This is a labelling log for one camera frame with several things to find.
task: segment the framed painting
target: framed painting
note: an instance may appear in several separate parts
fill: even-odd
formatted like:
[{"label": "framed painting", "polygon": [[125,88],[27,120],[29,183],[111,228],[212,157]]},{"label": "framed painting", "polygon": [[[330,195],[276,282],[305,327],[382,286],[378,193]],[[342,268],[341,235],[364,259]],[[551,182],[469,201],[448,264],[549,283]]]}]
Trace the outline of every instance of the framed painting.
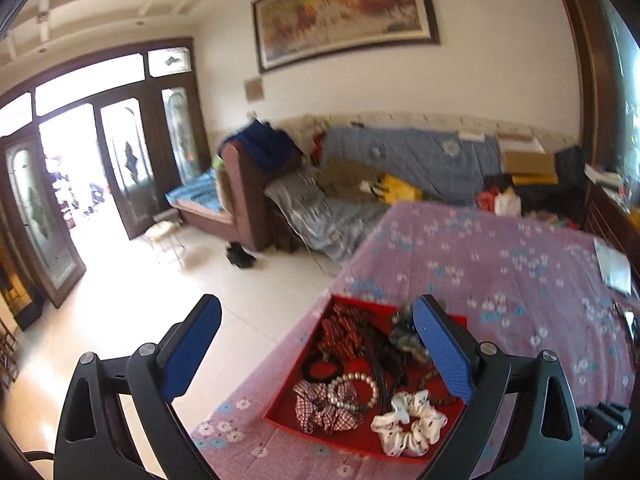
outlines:
[{"label": "framed painting", "polygon": [[440,43],[431,0],[256,0],[260,72],[357,48]]}]

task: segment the brown pillow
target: brown pillow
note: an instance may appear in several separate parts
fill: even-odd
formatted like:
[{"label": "brown pillow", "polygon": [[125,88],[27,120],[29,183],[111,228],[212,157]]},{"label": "brown pillow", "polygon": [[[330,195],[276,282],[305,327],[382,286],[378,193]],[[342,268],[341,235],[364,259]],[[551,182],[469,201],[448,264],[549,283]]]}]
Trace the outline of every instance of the brown pillow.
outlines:
[{"label": "brown pillow", "polygon": [[216,192],[218,193],[218,199],[220,205],[230,215],[234,213],[234,199],[231,193],[231,179],[225,168],[218,170],[218,176],[216,178]]}]

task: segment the round stool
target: round stool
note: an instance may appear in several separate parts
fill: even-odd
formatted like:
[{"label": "round stool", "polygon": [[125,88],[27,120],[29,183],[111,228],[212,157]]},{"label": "round stool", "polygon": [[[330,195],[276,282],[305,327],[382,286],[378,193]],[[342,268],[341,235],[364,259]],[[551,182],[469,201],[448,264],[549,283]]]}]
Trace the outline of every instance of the round stool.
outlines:
[{"label": "round stool", "polygon": [[[187,249],[180,243],[175,232],[180,228],[177,223],[162,221],[156,225],[151,226],[145,232],[145,237],[154,248],[156,254],[156,260],[158,263],[172,263],[180,260],[186,253]],[[174,252],[174,258],[166,260],[164,254],[168,254],[169,251]]]}]

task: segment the black hair tie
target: black hair tie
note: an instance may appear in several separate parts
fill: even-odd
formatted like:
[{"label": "black hair tie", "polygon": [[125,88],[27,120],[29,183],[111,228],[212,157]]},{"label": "black hair tie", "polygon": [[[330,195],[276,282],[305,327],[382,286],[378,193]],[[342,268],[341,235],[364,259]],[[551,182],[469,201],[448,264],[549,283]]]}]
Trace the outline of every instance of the black hair tie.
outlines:
[{"label": "black hair tie", "polygon": [[[325,362],[331,363],[335,366],[335,372],[327,377],[317,378],[311,375],[311,367],[317,362]],[[321,353],[310,355],[305,359],[305,362],[302,363],[302,376],[305,378],[305,381],[309,383],[324,383],[329,384],[336,377],[341,376],[344,373],[344,368],[342,367],[342,363],[340,359],[338,359],[335,355],[323,355]]]}]

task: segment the black shoe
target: black shoe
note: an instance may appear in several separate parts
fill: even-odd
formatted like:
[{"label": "black shoe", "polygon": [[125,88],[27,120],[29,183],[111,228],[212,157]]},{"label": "black shoe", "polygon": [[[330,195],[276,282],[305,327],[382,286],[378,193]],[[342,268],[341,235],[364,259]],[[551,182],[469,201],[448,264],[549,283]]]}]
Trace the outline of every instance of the black shoe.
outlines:
[{"label": "black shoe", "polygon": [[239,269],[249,269],[254,266],[255,261],[255,258],[244,252],[242,245],[237,242],[226,248],[226,259]]}]

